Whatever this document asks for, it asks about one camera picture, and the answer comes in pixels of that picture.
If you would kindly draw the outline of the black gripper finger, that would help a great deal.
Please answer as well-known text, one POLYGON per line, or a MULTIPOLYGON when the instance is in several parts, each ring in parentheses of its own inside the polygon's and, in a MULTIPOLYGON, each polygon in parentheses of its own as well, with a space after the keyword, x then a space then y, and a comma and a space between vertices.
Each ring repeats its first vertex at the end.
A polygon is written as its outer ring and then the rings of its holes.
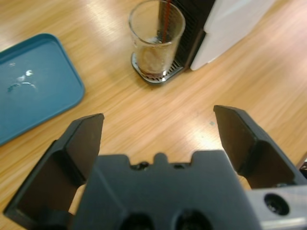
POLYGON ((238 175, 252 189, 306 185, 304 175, 244 110, 215 105, 221 144, 238 175))
POLYGON ((31 170, 4 216, 27 230, 68 230, 71 203, 99 153, 103 121, 103 114, 72 121, 31 170))

